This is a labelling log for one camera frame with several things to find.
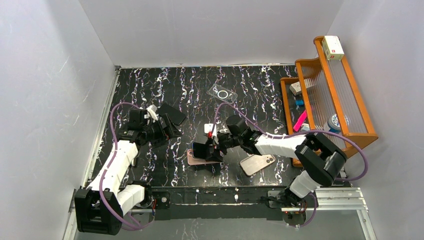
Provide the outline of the pink phone case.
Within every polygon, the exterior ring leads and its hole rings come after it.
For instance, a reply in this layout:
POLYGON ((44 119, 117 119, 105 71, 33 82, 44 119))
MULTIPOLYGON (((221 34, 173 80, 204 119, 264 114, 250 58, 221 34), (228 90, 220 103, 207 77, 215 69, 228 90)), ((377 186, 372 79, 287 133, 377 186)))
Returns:
POLYGON ((192 149, 189 149, 187 151, 187 163, 190 166, 220 164, 219 161, 206 161, 204 159, 195 158, 193 156, 193 150, 192 149))

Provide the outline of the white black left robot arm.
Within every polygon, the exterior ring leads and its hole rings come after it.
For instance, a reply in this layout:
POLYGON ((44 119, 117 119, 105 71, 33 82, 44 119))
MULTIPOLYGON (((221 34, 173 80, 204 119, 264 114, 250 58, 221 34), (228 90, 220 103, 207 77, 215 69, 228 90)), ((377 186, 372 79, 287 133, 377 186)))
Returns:
POLYGON ((86 188, 74 196, 77 229, 80 232, 117 235, 123 225, 136 230, 138 223, 129 223, 124 216, 145 200, 143 183, 121 188, 130 167, 136 166, 141 146, 161 147, 182 134, 177 129, 184 114, 173 109, 166 111, 154 105, 146 109, 132 109, 126 125, 114 132, 114 147, 98 175, 86 188))

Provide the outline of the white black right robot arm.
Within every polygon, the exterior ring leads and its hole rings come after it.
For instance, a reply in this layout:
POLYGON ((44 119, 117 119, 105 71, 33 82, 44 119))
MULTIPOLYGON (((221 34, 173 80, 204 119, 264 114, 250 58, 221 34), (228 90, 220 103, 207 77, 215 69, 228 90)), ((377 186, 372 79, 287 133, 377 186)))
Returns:
POLYGON ((295 205, 319 187, 330 187, 347 161, 346 154, 323 133, 309 133, 288 137, 267 136, 251 129, 238 115, 226 120, 228 133, 208 133, 205 143, 193 142, 192 154, 207 162, 222 162, 228 149, 241 147, 250 155, 276 155, 297 159, 303 171, 279 193, 275 200, 295 205))

